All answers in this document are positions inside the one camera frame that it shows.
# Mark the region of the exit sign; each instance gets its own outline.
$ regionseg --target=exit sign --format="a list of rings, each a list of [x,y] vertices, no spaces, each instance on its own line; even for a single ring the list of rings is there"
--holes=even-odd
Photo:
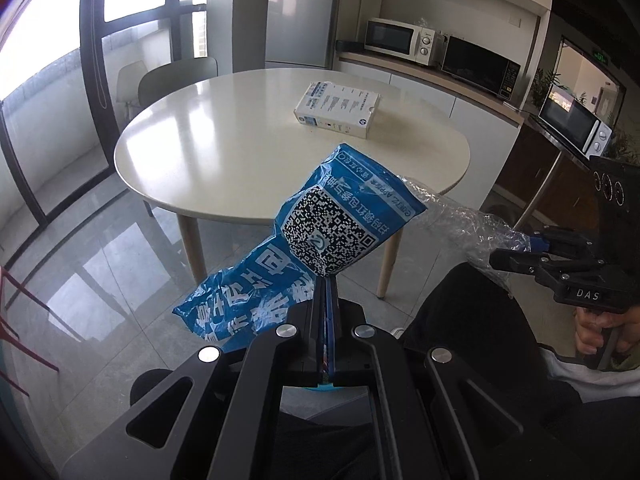
[[[593,57],[597,59],[599,62],[601,62],[603,65],[609,64],[609,58],[607,58],[607,56],[605,56],[599,50],[593,50],[592,52],[593,52]]]

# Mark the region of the qr code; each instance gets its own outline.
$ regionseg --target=qr code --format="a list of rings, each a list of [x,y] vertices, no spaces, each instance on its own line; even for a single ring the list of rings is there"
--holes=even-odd
[[[319,276],[340,272],[378,242],[318,186],[309,188],[298,200],[282,233],[291,252]]]

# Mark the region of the metal screw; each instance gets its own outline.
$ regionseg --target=metal screw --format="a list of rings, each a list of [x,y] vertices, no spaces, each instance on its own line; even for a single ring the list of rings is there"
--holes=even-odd
[[[433,352],[431,352],[431,359],[436,361],[437,363],[448,363],[451,361],[452,355],[449,350],[446,348],[435,348]]]
[[[276,329],[276,334],[279,337],[293,337],[298,332],[298,329],[289,323],[285,323],[284,325],[280,325]]]
[[[203,363],[212,363],[220,357],[220,350],[215,346],[205,346],[198,352],[198,359]]]
[[[368,337],[373,337],[373,335],[376,333],[376,329],[371,325],[358,325],[353,329],[353,333],[358,337],[366,339]]]

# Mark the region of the microwave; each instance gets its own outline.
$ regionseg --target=microwave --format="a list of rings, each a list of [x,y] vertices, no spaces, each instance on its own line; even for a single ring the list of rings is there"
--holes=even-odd
[[[508,101],[520,65],[479,45],[450,36],[442,71]]]
[[[551,85],[538,117],[587,158],[602,155],[611,139],[611,128],[558,85]]]
[[[442,60],[444,36],[430,28],[374,18],[367,22],[364,48],[434,66]]]

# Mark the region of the blue plastic bag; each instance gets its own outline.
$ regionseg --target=blue plastic bag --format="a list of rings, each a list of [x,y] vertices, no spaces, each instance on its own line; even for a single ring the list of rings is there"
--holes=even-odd
[[[174,314],[208,341],[231,338],[227,352],[245,348],[313,298],[316,274],[349,267],[424,210],[398,177],[340,144],[283,204],[274,234],[209,276]]]

